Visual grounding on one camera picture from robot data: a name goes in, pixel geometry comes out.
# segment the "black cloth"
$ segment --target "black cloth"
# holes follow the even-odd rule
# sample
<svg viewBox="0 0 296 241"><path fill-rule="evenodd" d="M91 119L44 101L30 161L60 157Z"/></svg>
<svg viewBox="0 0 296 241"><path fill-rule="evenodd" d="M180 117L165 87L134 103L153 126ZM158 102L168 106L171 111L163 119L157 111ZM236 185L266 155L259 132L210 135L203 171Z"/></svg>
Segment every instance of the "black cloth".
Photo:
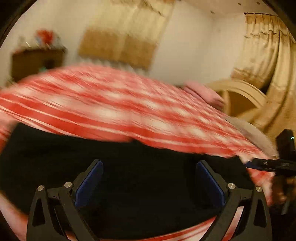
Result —
<svg viewBox="0 0 296 241"><path fill-rule="evenodd" d="M100 142L46 133L18 124L0 155L0 189L29 213L39 185L73 181L94 159L104 173L82 216L99 238L140 239L199 224L220 210L211 207L195 165L206 160L226 182L253 189L238 157L157 149L138 141Z"/></svg>

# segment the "blue gripper pad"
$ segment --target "blue gripper pad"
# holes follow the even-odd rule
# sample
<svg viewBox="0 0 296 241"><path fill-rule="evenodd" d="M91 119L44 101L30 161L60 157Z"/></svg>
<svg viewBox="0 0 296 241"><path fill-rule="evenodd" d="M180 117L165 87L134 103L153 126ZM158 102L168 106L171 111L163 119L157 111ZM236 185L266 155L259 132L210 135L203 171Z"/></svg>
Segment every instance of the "blue gripper pad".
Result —
<svg viewBox="0 0 296 241"><path fill-rule="evenodd" d="M98 185L101 177L103 175L103 163L98 161L96 165L88 173L84 181L81 183L76 191L75 206L76 208L81 208L86 206L88 200L90 199L94 189Z"/></svg>
<svg viewBox="0 0 296 241"><path fill-rule="evenodd" d="M202 181L201 184L203 185L205 190L207 190L211 204L215 208L222 208L226 203L224 192L217 184L214 177L210 174L209 170L201 161L196 164L195 170L195 174Z"/></svg>

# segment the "curtain rod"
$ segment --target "curtain rod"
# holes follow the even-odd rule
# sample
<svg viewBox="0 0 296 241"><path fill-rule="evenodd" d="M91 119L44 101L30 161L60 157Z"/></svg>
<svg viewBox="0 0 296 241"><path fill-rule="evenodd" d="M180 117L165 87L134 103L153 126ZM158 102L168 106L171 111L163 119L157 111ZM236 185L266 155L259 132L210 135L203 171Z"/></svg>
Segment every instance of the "curtain rod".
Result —
<svg viewBox="0 0 296 241"><path fill-rule="evenodd" d="M244 12L244 14L262 14L262 15L271 15L274 16L273 14L268 14L268 13L261 13L261 12Z"/></svg>

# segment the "ceiling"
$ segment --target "ceiling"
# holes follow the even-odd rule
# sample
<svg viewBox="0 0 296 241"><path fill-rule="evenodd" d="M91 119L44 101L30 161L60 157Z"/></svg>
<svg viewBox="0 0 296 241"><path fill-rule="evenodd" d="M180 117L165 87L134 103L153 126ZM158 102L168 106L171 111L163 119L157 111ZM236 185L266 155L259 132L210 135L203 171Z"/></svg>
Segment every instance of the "ceiling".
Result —
<svg viewBox="0 0 296 241"><path fill-rule="evenodd" d="M184 0L197 8L208 13L214 12L213 16L223 17L229 14L244 12L276 13L271 10L262 0Z"/></svg>

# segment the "red and white blanket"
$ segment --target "red and white blanket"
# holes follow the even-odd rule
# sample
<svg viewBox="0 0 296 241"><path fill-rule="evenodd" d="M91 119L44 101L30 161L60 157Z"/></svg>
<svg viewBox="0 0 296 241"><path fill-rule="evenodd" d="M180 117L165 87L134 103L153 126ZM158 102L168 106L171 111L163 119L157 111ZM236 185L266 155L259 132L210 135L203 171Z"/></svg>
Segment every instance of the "red and white blanket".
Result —
<svg viewBox="0 0 296 241"><path fill-rule="evenodd" d="M87 139L126 142L134 138L149 146L181 152L238 155L243 162L254 157L267 158L224 120L222 112L203 100L171 85L96 65L51 70L2 90L1 148L16 121ZM270 202L272 174L252 169L249 172ZM18 237L25 240L26 216L13 210L1 195L0 209ZM224 240L231 238L241 212L242 208ZM198 241L213 220L149 240Z"/></svg>

